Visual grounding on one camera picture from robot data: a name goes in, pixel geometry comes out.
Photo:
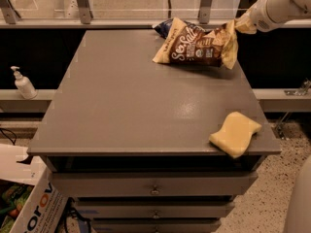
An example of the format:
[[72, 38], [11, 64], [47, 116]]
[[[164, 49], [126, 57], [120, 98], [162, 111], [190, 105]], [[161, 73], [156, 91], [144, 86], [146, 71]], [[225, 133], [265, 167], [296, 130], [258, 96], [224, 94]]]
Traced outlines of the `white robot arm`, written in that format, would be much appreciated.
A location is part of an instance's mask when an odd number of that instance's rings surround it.
[[269, 32], [295, 19], [311, 17], [311, 0], [257, 0], [235, 20], [240, 33]]

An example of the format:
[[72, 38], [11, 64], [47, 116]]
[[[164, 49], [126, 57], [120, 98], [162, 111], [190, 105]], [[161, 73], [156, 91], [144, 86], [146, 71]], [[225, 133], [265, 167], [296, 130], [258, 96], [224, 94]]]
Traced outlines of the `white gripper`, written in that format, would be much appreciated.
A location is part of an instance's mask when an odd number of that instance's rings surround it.
[[250, 7], [250, 16], [243, 14], [235, 20], [235, 29], [244, 34], [256, 34], [260, 32], [269, 32], [281, 26], [268, 15], [268, 0], [258, 0]]

